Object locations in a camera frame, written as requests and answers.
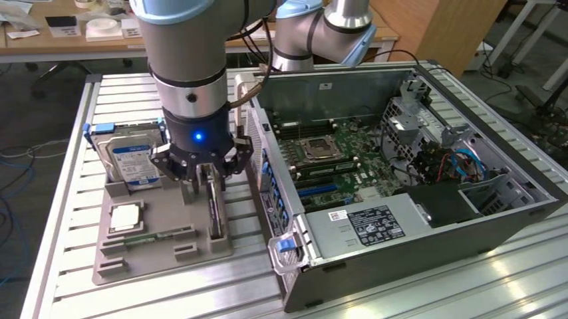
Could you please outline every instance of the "blue hard drive label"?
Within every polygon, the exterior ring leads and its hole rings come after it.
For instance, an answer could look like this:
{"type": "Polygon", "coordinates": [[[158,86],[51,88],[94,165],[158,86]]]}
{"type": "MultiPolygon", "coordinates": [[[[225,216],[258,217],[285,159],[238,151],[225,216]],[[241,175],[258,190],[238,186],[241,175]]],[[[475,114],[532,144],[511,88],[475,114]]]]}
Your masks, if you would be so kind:
{"type": "Polygon", "coordinates": [[[149,145],[115,148],[113,155],[118,163],[118,169],[129,185],[146,185],[161,179],[158,168],[150,161],[153,149],[149,145]]]}

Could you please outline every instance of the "motherboard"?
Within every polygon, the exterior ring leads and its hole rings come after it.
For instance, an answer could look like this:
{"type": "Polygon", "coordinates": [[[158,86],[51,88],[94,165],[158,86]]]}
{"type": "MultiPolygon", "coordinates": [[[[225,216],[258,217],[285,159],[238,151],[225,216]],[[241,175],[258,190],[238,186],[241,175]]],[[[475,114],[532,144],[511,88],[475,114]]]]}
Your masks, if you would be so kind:
{"type": "Polygon", "coordinates": [[[277,138],[307,213],[389,197],[403,187],[376,124],[359,118],[283,124],[277,138]]]}

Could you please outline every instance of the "white box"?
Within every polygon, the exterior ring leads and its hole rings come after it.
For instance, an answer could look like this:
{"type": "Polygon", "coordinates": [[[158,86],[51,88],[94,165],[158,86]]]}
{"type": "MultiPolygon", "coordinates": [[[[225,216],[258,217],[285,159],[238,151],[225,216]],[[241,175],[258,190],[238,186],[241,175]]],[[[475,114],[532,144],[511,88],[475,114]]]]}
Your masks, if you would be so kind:
{"type": "Polygon", "coordinates": [[[122,40],[123,32],[113,19],[95,19],[87,22],[87,42],[122,40]]]}
{"type": "Polygon", "coordinates": [[[125,38],[142,37],[141,26],[137,19],[123,19],[121,23],[125,38]]]}
{"type": "Polygon", "coordinates": [[[478,47],[476,55],[475,55],[470,65],[468,65],[466,71],[478,71],[482,68],[483,63],[490,58],[492,52],[494,52],[494,47],[488,43],[483,42],[480,44],[480,46],[478,47]]]}

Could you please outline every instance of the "barcode sticker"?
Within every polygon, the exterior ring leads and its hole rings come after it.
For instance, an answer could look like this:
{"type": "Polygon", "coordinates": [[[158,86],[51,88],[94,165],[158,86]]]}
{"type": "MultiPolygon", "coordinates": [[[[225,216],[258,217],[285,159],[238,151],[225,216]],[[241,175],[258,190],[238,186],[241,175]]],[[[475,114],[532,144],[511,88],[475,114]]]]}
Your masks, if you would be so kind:
{"type": "Polygon", "coordinates": [[[348,218],[348,211],[343,210],[343,211],[333,211],[329,214],[329,219],[332,221],[341,221],[343,219],[348,218]]]}

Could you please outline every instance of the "aluminum extrusion table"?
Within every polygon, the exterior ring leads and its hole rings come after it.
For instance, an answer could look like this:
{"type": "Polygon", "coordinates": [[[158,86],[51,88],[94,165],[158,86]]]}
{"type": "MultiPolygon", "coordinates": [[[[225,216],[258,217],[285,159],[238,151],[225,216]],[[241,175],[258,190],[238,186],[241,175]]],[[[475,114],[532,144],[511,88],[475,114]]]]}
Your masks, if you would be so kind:
{"type": "MultiPolygon", "coordinates": [[[[253,71],[230,70],[230,92],[236,74],[253,71]]],[[[436,78],[568,192],[566,170],[448,73],[436,71],[436,78]]],[[[440,97],[434,96],[432,107],[451,124],[463,122],[440,97]]],[[[95,286],[91,273],[105,169],[81,128],[86,121],[129,123],[160,116],[149,74],[109,75],[86,84],[22,318],[568,318],[567,207],[490,253],[311,310],[284,313],[244,175],[229,182],[225,194],[234,255],[95,286]]]]}

